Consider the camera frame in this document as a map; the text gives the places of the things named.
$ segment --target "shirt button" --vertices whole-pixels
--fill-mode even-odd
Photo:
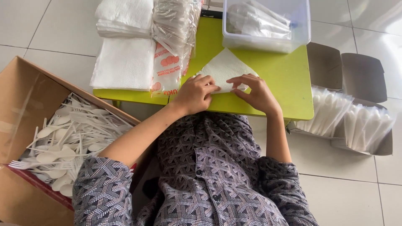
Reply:
[[[213,195],[212,198],[213,198],[215,201],[219,202],[219,201],[221,200],[221,195]]]

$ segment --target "white napkin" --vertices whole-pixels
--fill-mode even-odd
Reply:
[[[103,37],[111,37],[110,33],[150,36],[153,8],[153,0],[103,0],[95,12],[98,33]]]
[[[154,54],[155,42],[151,39],[104,38],[90,85],[150,91]]]
[[[227,83],[228,79],[250,73],[258,76],[253,69],[239,60],[228,48],[225,48],[212,58],[197,74],[210,75],[215,79],[215,85],[221,87],[221,90],[212,92],[214,94],[230,92],[233,90],[233,84]],[[241,84],[237,89],[245,91],[247,88],[247,85]]]

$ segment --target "hand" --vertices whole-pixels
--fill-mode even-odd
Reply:
[[[231,78],[226,82],[233,83],[233,88],[235,89],[231,92],[246,101],[253,108],[264,112],[267,116],[279,115],[282,117],[281,106],[262,78],[253,74],[243,74],[242,76]],[[242,83],[251,88],[250,94],[237,89]]]
[[[181,86],[176,98],[169,104],[185,115],[193,115],[205,111],[211,104],[211,92],[219,91],[221,88],[215,85],[215,80],[210,76],[202,74],[191,77]]]

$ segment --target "patterned shirt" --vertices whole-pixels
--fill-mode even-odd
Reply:
[[[160,190],[136,217],[128,167],[90,157],[74,184],[74,223],[317,226],[295,165],[260,152],[246,116],[201,112],[183,117],[158,138]]]

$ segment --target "clear plastic container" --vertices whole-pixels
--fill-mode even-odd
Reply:
[[[253,49],[269,52],[291,53],[311,39],[309,0],[255,0],[271,11],[290,20],[291,38],[271,38],[241,35],[226,31],[227,10],[233,4],[249,0],[225,0],[223,14],[223,41],[227,48]]]

